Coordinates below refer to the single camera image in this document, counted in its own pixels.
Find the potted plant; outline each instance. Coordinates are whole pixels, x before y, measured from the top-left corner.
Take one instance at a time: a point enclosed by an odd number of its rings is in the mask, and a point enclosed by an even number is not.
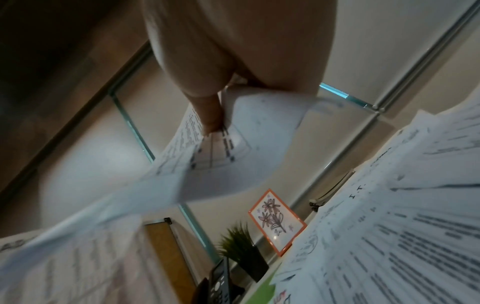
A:
[[[243,227],[241,223],[235,224],[227,231],[226,236],[221,236],[219,254],[237,262],[255,282],[260,281],[269,269],[269,265],[254,245],[248,226],[245,224]]]

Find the finger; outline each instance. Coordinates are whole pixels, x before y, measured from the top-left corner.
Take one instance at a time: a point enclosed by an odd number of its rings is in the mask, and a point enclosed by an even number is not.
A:
[[[185,94],[203,125],[204,136],[219,130],[224,123],[224,112],[217,94],[208,97],[192,97]]]

